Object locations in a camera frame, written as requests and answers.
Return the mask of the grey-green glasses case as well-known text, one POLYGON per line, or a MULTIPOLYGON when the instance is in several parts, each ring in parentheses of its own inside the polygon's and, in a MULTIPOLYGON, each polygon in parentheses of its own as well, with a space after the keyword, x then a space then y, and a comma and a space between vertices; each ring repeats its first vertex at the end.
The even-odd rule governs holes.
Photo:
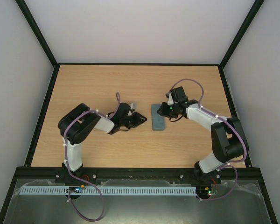
POLYGON ((151 105, 151 120, 152 120, 153 131, 164 131, 166 128, 164 117, 157 113, 160 106, 161 106, 160 104, 151 105))

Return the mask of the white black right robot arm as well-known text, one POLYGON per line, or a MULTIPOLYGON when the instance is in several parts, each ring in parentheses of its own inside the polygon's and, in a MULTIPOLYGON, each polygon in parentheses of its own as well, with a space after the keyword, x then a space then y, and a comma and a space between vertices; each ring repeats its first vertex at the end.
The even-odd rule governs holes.
POLYGON ((222 117, 203 107, 199 101, 189 100, 182 87, 172 88, 166 97, 168 101, 157 110, 159 115, 170 121, 186 118, 210 131, 212 152, 195 163, 193 173, 197 182, 207 182, 233 159, 247 156, 248 144, 238 118, 222 117))

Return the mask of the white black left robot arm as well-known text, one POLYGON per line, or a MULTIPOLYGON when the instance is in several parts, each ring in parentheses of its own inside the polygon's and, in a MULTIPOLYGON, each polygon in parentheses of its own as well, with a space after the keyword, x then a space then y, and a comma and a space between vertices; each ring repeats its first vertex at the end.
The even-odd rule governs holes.
POLYGON ((63 138, 63 168, 67 174, 63 180, 75 179, 76 182, 89 182, 90 177, 82 173, 82 144, 93 129, 112 135, 125 128, 134 129, 147 121, 147 118, 135 111, 134 104, 118 103, 115 111, 104 115, 98 110, 81 103, 66 114, 58 123, 63 138))

